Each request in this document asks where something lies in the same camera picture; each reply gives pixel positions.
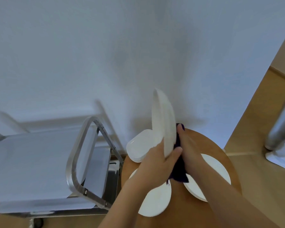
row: forearm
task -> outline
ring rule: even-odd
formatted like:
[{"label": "forearm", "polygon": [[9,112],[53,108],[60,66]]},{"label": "forearm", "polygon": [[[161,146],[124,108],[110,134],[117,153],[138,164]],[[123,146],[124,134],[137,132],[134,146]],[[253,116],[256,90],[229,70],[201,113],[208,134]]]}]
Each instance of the forearm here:
[{"label": "forearm", "polygon": [[99,228],[134,227],[138,211],[148,193],[135,178],[126,181]]},{"label": "forearm", "polygon": [[197,182],[212,210],[224,225],[278,227],[242,197],[203,159],[195,159],[189,174]]}]

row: hand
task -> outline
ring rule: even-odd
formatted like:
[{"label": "hand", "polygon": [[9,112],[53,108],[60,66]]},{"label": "hand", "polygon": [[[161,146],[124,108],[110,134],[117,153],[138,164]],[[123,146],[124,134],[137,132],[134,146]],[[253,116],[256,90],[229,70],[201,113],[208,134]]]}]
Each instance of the hand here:
[{"label": "hand", "polygon": [[178,124],[177,132],[181,140],[180,145],[183,148],[182,157],[185,162],[186,172],[192,176],[195,164],[204,162],[204,159],[196,143],[186,134],[181,124]]},{"label": "hand", "polygon": [[135,178],[148,192],[161,186],[168,180],[182,150],[181,147],[175,148],[165,159],[162,140],[148,151],[132,178]]}]

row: person's right hand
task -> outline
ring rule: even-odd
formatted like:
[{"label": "person's right hand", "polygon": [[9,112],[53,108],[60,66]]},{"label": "person's right hand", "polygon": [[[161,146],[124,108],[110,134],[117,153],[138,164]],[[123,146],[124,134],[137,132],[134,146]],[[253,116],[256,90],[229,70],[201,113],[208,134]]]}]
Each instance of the person's right hand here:
[{"label": "person's right hand", "polygon": [[181,147],[183,149],[182,157],[185,162],[186,172],[190,175],[194,172],[196,163],[204,162],[201,153],[198,150],[196,143],[186,134],[181,124],[177,126],[177,132],[180,137]]}]

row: person's left hand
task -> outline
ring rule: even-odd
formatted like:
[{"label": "person's left hand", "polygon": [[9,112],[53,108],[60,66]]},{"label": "person's left hand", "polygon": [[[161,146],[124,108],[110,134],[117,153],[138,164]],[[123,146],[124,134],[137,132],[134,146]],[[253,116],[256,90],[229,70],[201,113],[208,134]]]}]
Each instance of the person's left hand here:
[{"label": "person's left hand", "polygon": [[179,146],[165,159],[163,140],[151,148],[132,178],[150,191],[166,182],[183,149]]}]

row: wooden baseboard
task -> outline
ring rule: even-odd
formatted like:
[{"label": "wooden baseboard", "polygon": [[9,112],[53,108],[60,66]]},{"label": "wooden baseboard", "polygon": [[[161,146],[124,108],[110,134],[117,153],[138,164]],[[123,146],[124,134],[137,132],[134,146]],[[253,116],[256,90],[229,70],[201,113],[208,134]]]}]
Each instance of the wooden baseboard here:
[{"label": "wooden baseboard", "polygon": [[285,73],[277,70],[276,68],[270,66],[269,70],[271,70],[272,72],[274,72],[276,75],[279,75],[280,77],[282,77],[283,79],[285,79]]}]

